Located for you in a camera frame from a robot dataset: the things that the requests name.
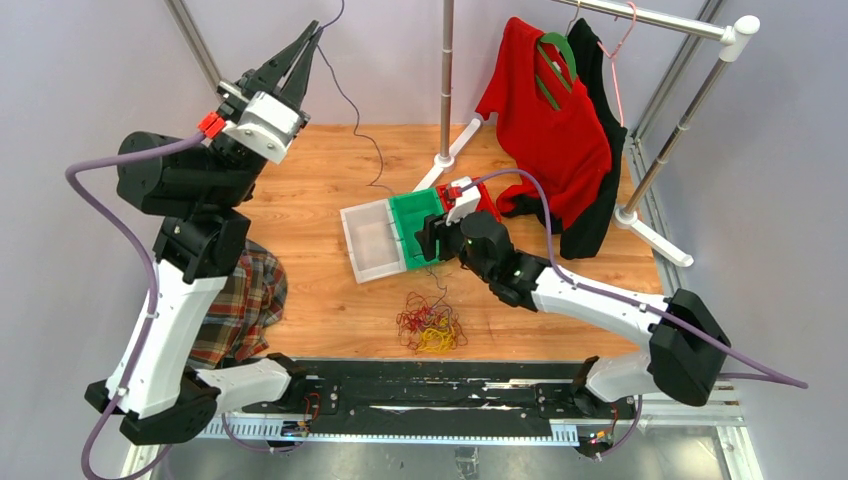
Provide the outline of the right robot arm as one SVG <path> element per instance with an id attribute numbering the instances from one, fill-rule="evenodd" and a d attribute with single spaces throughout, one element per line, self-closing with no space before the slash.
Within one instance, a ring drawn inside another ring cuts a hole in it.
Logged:
<path id="1" fill-rule="evenodd" d="M 428 215 L 414 237 L 425 259 L 458 259 L 511 307 L 574 317 L 639 347 L 584 362 L 571 390 L 580 414 L 595 417 L 614 401 L 645 393 L 693 407 L 709 400 L 730 341 L 694 292 L 679 288 L 664 297 L 582 277 L 517 249 L 488 212 L 453 224 L 446 215 Z"/>

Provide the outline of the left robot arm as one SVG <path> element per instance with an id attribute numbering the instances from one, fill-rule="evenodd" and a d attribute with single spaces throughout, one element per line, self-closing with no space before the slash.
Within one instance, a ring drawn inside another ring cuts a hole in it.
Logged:
<path id="1" fill-rule="evenodd" d="M 193 136 L 137 131 L 110 160 L 118 195 L 162 218 L 154 245 L 140 251 L 150 283 L 130 344 L 85 392 L 98 412 L 122 416 L 121 433 L 135 445 L 190 441 L 213 419 L 261 402 L 283 413 L 305 403 L 305 371 L 282 354 L 223 369 L 187 361 L 245 247 L 250 221 L 239 205 L 308 123 L 302 103 L 321 35 L 312 21 L 260 67 L 219 83 L 220 105 Z"/>

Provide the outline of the green plastic bin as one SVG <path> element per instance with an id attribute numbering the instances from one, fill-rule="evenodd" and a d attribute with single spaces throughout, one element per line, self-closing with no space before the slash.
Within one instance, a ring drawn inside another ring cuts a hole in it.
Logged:
<path id="1" fill-rule="evenodd" d="M 438 257 L 426 260 L 415 233 L 424 226 L 429 215 L 444 213 L 442 201 L 434 188 L 419 190 L 389 198 L 407 270 L 416 270 L 439 262 Z"/>

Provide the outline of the white plastic bin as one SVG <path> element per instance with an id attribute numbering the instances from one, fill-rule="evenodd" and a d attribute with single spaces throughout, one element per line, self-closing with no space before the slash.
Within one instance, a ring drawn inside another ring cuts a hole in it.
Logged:
<path id="1" fill-rule="evenodd" d="M 343 208 L 340 215 L 358 284 L 407 271 L 400 236 L 387 199 Z"/>

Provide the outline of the red plastic bin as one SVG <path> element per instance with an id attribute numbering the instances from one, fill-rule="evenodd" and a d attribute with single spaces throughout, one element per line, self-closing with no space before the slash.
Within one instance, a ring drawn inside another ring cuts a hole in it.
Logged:
<path id="1" fill-rule="evenodd" d="M 435 187 L 436 192 L 437 192 L 439 199 L 441 201 L 443 210 L 446 214 L 447 214 L 447 211 L 452 206 L 452 201 L 448 200 L 447 197 L 446 197 L 446 189 L 447 189 L 449 183 L 437 185 Z M 495 202 L 492 200 L 486 186 L 483 183 L 479 183 L 479 184 L 477 184 L 477 186 L 478 186 L 480 193 L 482 195 L 482 199 L 481 199 L 480 204 L 477 207 L 475 212 L 488 212 L 495 218 L 496 221 L 500 222 L 501 221 L 500 213 L 499 213 L 498 209 L 496 208 Z"/>

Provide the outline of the black shirt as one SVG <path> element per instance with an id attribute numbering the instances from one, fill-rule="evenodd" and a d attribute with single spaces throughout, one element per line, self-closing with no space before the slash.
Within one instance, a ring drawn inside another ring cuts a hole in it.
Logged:
<path id="1" fill-rule="evenodd" d="M 570 27 L 567 39 L 576 59 L 579 79 L 587 88 L 611 148 L 612 169 L 601 182 L 598 198 L 563 231 L 553 227 L 544 191 L 534 178 L 522 178 L 506 188 L 497 197 L 496 206 L 505 217 L 532 214 L 541 223 L 549 223 L 552 232 L 560 238 L 560 256 L 573 260 L 596 256 L 607 234 L 616 205 L 627 130 L 620 126 L 608 103 L 603 79 L 605 56 L 597 46 L 598 36 L 586 20 L 580 18 Z"/>

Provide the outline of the red shirt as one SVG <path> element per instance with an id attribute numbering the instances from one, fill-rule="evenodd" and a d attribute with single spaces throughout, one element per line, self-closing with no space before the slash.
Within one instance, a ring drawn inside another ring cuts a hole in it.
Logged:
<path id="1" fill-rule="evenodd" d="M 542 187 L 554 228 L 563 231 L 598 198 L 612 169 L 607 137 L 584 83 L 567 111 L 535 94 L 535 42 L 543 31 L 518 17 L 503 30 L 495 67 L 476 107 L 493 118 L 502 149 Z"/>

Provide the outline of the plaid flannel shirt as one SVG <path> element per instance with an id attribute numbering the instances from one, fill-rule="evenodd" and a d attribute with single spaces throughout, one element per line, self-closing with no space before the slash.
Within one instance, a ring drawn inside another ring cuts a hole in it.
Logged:
<path id="1" fill-rule="evenodd" d="M 258 243 L 246 241 L 232 275 L 202 321 L 187 364 L 222 369 L 265 351 L 266 330 L 283 319 L 287 294 L 280 260 Z"/>

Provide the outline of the green clothes hanger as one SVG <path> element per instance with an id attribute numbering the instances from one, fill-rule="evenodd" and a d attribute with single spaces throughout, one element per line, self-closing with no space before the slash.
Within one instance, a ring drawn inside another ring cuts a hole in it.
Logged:
<path id="1" fill-rule="evenodd" d="M 568 39 L 560 33 L 543 33 L 535 42 L 534 88 L 554 111 L 567 111 L 579 75 Z"/>

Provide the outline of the pink clothes hanger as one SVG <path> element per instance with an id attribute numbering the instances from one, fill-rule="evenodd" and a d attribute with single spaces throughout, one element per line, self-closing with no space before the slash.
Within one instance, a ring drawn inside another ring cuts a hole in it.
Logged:
<path id="1" fill-rule="evenodd" d="M 597 46 L 600 48 L 601 52 L 609 60 L 609 63 L 610 63 L 610 73 L 611 73 L 611 76 L 612 76 L 613 91 L 614 91 L 614 94 L 615 94 L 616 107 L 617 107 L 617 111 L 618 111 L 618 121 L 619 121 L 619 124 L 620 124 L 621 127 L 626 126 L 626 121 L 625 121 L 625 114 L 624 114 L 624 108 L 623 108 L 623 102 L 622 102 L 622 95 L 621 95 L 621 90 L 620 90 L 620 82 L 619 82 L 619 78 L 618 78 L 618 68 L 617 68 L 618 57 L 619 57 L 620 50 L 622 49 L 622 47 L 624 46 L 624 44 L 626 43 L 626 41 L 630 37 L 630 35 L 631 35 L 631 33 L 632 33 L 636 23 L 637 23 L 637 20 L 638 20 L 637 5 L 632 1 L 628 1 L 627 5 L 631 9 L 630 24 L 629 24 L 627 30 L 625 31 L 625 33 L 623 34 L 623 36 L 620 38 L 620 40 L 616 44 L 615 48 L 613 50 L 608 50 L 601 41 L 597 42 Z"/>

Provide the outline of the metal clothes rack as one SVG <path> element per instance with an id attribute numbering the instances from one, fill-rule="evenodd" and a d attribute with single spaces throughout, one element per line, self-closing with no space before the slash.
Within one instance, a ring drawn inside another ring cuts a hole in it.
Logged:
<path id="1" fill-rule="evenodd" d="M 732 25 L 724 27 L 714 25 L 710 21 L 715 18 L 723 5 L 721 1 L 705 2 L 699 16 L 695 19 L 646 10 L 639 7 L 631 7 L 616 1 L 571 1 L 569 4 L 576 11 L 589 10 L 615 18 L 629 18 L 634 23 L 638 22 L 651 25 L 684 33 L 688 36 L 669 65 L 652 99 L 649 101 L 646 114 L 639 121 L 637 131 L 633 134 L 635 142 L 639 142 L 644 136 L 645 129 L 651 123 L 651 114 L 658 111 L 662 106 L 662 103 L 671 91 L 672 84 L 676 81 L 682 69 L 688 64 L 699 42 L 702 39 L 706 39 L 716 41 L 722 45 L 715 64 L 705 77 L 699 90 L 692 98 L 659 153 L 647 168 L 644 176 L 636 186 L 634 193 L 625 205 L 616 207 L 613 216 L 614 223 L 619 228 L 634 233 L 671 264 L 683 268 L 690 267 L 694 263 L 693 256 L 678 248 L 671 241 L 664 238 L 660 232 L 640 220 L 635 210 L 648 194 L 659 172 L 668 163 L 669 157 L 678 141 L 689 129 L 693 117 L 714 89 L 715 84 L 722 77 L 725 70 L 741 56 L 745 47 L 760 30 L 761 21 L 755 15 L 745 15 L 736 20 Z M 455 6 L 452 1 L 444 1 L 442 3 L 440 144 L 439 150 L 433 159 L 432 167 L 414 187 L 416 191 L 434 186 L 442 175 L 451 172 L 455 167 L 456 157 L 460 155 L 482 126 L 482 120 L 475 118 L 466 125 L 465 129 L 456 139 L 451 138 L 454 11 Z"/>

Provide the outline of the aluminium frame rail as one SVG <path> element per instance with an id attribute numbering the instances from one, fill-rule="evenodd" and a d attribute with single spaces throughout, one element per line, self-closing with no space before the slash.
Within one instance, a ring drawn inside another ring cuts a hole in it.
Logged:
<path id="1" fill-rule="evenodd" d="M 187 2 L 184 0 L 165 0 L 164 3 L 169 9 L 173 21 L 180 30 L 186 45 L 209 84 L 210 89 L 216 92 L 217 86 L 222 80 L 222 75 L 211 50 L 190 12 Z"/>

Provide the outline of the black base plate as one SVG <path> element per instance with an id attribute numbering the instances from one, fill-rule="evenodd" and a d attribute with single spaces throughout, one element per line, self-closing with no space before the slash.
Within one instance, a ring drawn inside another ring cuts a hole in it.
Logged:
<path id="1" fill-rule="evenodd" d="M 589 406 L 571 395 L 574 362 L 301 359 L 299 402 L 259 402 L 247 413 L 312 420 L 314 433 L 362 436 L 541 438 L 552 421 L 623 426 L 635 407 Z"/>

